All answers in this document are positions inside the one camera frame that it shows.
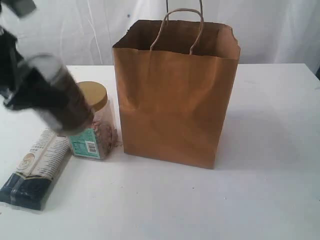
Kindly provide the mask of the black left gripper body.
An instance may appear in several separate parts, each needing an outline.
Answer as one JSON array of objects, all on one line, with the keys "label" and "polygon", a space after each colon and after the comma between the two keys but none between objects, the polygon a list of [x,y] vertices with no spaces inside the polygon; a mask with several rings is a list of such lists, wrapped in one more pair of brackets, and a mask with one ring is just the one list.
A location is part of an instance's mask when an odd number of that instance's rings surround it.
[{"label": "black left gripper body", "polygon": [[24,58],[17,51],[17,41],[13,34],[0,27],[0,94],[10,100],[23,99],[18,63]]}]

